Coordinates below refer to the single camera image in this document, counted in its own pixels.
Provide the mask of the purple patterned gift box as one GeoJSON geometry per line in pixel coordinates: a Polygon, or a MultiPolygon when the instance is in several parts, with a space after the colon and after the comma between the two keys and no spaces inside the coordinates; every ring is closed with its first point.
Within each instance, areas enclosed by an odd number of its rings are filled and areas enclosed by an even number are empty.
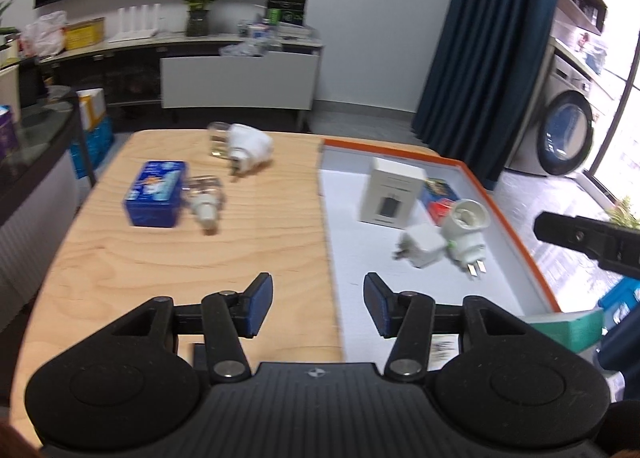
{"type": "Polygon", "coordinates": [[[8,158],[20,148],[10,105],[0,106],[0,160],[8,158]]]}

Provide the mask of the blue red playing card pack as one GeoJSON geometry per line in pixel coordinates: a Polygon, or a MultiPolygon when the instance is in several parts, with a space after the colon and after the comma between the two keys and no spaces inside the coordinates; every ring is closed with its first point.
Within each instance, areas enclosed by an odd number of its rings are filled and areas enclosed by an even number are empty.
{"type": "Polygon", "coordinates": [[[420,195],[420,202],[424,206],[431,220],[436,225],[441,225],[452,204],[460,197],[454,189],[442,179],[427,178],[420,195]]]}

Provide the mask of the blue tin with cartoon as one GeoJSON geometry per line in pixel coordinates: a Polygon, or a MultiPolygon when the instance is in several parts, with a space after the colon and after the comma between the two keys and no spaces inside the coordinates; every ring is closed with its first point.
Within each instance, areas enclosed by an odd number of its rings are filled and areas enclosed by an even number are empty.
{"type": "Polygon", "coordinates": [[[188,165],[178,160],[150,160],[134,179],[122,204],[130,223],[140,227],[174,227],[182,208],[188,165]]]}

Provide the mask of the black wall charger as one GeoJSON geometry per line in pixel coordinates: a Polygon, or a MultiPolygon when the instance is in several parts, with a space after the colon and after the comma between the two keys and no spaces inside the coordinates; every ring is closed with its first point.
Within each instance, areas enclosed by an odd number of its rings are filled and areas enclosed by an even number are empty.
{"type": "Polygon", "coordinates": [[[192,345],[192,366],[198,372],[208,371],[206,348],[204,343],[192,345]]]}

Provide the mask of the white small labelled bottle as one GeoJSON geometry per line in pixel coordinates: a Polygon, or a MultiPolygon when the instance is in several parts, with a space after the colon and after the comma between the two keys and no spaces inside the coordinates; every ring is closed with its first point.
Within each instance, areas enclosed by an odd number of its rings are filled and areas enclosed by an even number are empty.
{"type": "Polygon", "coordinates": [[[428,356],[428,371],[442,369],[450,360],[460,353],[458,335],[434,335],[431,340],[428,356]]]}

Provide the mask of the black green display box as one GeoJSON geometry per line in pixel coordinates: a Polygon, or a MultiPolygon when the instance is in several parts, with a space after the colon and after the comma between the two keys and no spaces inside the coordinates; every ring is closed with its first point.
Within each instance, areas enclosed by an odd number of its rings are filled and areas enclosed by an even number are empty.
{"type": "Polygon", "coordinates": [[[266,0],[269,25],[304,26],[307,0],[266,0]]]}

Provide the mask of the black glass round side table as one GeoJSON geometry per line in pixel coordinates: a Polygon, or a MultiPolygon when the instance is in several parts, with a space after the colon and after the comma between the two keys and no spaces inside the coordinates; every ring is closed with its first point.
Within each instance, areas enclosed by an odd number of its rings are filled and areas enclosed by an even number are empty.
{"type": "Polygon", "coordinates": [[[53,86],[55,100],[24,108],[17,148],[1,160],[1,326],[36,295],[79,204],[68,149],[88,156],[79,98],[53,86]]]}

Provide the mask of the white plug-in repellent heater green button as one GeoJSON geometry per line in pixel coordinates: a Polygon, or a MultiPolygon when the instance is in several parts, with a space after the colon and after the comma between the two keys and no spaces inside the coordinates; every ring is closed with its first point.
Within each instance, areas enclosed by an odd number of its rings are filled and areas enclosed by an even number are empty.
{"type": "Polygon", "coordinates": [[[484,232],[489,224],[489,213],[484,205],[462,199],[451,204],[440,225],[440,233],[447,242],[448,257],[472,278],[486,273],[484,232]]]}

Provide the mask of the white plastic bag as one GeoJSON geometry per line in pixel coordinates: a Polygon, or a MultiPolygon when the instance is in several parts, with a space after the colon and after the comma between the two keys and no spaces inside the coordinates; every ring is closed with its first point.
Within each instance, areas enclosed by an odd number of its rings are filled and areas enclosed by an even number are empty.
{"type": "Polygon", "coordinates": [[[21,32],[21,43],[27,56],[48,58],[65,49],[65,11],[55,11],[37,18],[21,32]]]}

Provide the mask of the white plug-in heater with bottle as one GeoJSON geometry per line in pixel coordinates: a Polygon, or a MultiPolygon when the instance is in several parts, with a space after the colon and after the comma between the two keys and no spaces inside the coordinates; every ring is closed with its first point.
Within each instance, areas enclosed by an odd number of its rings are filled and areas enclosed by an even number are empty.
{"type": "Polygon", "coordinates": [[[243,177],[271,163],[273,140],[242,123],[211,122],[207,127],[210,155],[226,159],[232,177],[243,177]]]}

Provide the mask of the white wifi router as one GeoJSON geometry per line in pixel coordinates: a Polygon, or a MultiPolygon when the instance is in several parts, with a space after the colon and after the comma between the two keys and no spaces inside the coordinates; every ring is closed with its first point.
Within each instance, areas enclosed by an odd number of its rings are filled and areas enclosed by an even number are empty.
{"type": "Polygon", "coordinates": [[[152,6],[142,4],[140,7],[119,8],[116,34],[108,39],[110,44],[117,42],[149,39],[160,30],[160,4],[152,6]]]}

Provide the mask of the teal green product box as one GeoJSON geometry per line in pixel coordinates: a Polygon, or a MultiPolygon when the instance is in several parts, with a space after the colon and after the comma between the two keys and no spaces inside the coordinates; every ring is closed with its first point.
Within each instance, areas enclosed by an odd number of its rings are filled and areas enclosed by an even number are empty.
{"type": "Polygon", "coordinates": [[[604,313],[601,308],[595,308],[580,312],[521,316],[521,320],[564,348],[580,353],[601,340],[604,313]]]}

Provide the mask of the white square wall charger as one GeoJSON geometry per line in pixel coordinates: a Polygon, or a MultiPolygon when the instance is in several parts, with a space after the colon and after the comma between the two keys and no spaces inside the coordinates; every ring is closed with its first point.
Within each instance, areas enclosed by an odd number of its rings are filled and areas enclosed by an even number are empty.
{"type": "Polygon", "coordinates": [[[407,259],[417,269],[423,269],[438,261],[447,247],[447,242],[439,229],[423,223],[405,229],[394,252],[395,259],[407,259]]]}

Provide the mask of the clear repellent refill bottle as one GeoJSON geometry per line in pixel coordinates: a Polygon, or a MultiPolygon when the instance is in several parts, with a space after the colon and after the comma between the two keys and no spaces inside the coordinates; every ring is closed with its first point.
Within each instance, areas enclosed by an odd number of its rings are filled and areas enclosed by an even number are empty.
{"type": "Polygon", "coordinates": [[[217,177],[190,177],[183,185],[184,199],[192,215],[206,234],[218,230],[220,211],[224,207],[224,187],[217,177]]]}

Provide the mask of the white power adapter box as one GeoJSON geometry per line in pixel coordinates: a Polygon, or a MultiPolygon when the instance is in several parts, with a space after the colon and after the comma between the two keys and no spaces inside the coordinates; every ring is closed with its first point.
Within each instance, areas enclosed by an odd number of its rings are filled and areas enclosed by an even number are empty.
{"type": "Polygon", "coordinates": [[[426,172],[420,167],[374,157],[361,198],[359,220],[403,230],[425,181],[426,172]]]}

